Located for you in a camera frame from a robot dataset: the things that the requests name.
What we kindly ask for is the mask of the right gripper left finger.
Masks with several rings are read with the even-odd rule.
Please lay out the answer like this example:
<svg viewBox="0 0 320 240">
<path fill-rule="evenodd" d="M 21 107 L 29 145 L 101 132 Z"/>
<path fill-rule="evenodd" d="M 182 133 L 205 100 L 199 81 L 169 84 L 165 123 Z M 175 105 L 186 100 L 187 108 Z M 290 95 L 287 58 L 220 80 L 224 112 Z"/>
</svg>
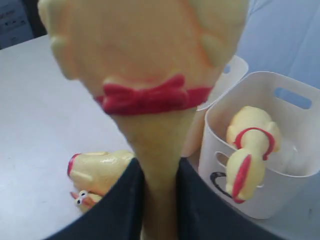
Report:
<svg viewBox="0 0 320 240">
<path fill-rule="evenodd" d="M 133 158 L 111 190 L 83 216 L 48 240 L 139 240 L 144 174 Z"/>
</svg>

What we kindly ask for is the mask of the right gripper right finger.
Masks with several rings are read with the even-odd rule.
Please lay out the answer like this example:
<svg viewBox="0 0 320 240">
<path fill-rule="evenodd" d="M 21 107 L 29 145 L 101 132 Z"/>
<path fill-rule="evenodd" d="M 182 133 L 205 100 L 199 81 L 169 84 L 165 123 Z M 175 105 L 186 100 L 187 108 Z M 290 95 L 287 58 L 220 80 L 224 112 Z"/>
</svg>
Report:
<svg viewBox="0 0 320 240">
<path fill-rule="evenodd" d="M 279 240 L 217 196 L 182 157 L 177 171 L 177 228 L 180 240 Z"/>
</svg>

